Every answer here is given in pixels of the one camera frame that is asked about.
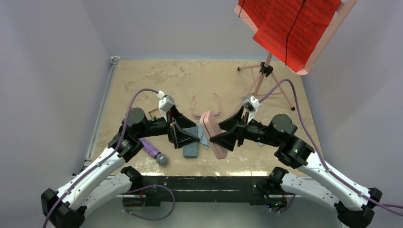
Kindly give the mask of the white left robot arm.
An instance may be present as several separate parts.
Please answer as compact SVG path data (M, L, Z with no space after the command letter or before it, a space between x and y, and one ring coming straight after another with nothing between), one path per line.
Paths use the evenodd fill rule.
M130 108L118 133L103 152L75 178L57 190L47 189L41 195L42 211L47 223L56 228L78 228L96 205L107 197L124 192L137 194L142 187L141 174L132 167L125 167L112 180L107 177L135 157L144 145L141 139L167 135L176 149L196 143L200 139L186 131L196 123L171 107L167 117L147 119L141 108Z

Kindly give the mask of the pink glasses case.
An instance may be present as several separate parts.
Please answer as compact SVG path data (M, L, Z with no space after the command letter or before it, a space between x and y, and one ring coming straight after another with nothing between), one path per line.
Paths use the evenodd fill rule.
M219 124L217 122L217 119L214 116L213 112L206 111L206 112L202 113L201 117L199 119L199 123L200 123L203 133L208 141L210 148L214 152L215 157L218 160L225 159L227 157L228 150L221 147L220 145L210 141L210 139L212 139L214 136L222 133L222 131L219 127Z

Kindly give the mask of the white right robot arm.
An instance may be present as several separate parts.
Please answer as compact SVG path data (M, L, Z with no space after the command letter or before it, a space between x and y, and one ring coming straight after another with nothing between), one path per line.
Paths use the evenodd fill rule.
M366 188L350 180L321 160L307 142L295 136L297 126L286 114L275 115L268 125L255 120L247 121L243 109L219 123L225 132L210 138L210 142L233 151L244 140L274 146L278 160L314 179L306 182L284 168L275 167L266 182L260 184L260 192L269 196L281 190L300 195L336 212L341 223L349 228L365 228L374 217L375 204L382 192L377 188Z

